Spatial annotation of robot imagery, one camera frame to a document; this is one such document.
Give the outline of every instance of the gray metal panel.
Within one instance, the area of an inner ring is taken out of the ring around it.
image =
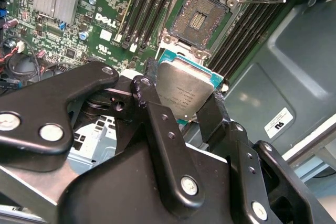
[[[335,13],[335,1],[295,7],[237,79],[226,106],[252,142],[283,154],[336,113]],[[270,139],[264,127],[285,105],[294,120]]]
[[[269,139],[264,126],[283,108],[287,108],[295,120],[293,109],[258,63],[252,64],[245,71],[225,100],[230,117],[244,126],[253,142]],[[294,120],[275,137],[290,128]]]

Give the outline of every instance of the blue capacitor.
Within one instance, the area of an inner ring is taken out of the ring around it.
[[[59,23],[59,24],[58,24],[58,28],[61,29],[61,30],[64,30],[64,29],[65,29],[65,26],[66,26],[66,23],[65,23],[65,22],[62,22],[62,23]]]
[[[0,9],[0,18],[6,17],[6,16],[7,16],[7,10]]]
[[[79,34],[79,39],[80,40],[87,40],[89,38],[89,34],[87,31],[81,31]]]

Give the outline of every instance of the white connector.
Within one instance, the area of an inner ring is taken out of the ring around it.
[[[25,50],[25,43],[20,40],[18,43],[16,43],[16,47],[17,47],[17,52],[21,53]]]

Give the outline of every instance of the red wire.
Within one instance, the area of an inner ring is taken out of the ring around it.
[[[13,50],[9,54],[7,54],[4,58],[0,59],[0,63],[4,62],[8,57],[13,56],[13,54],[15,53],[15,51],[17,51],[17,49],[18,49],[17,47],[13,48]]]

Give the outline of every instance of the motherboard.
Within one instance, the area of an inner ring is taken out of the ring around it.
[[[164,49],[230,78],[295,0],[6,0],[4,36],[26,39],[43,62],[104,61],[142,71]]]

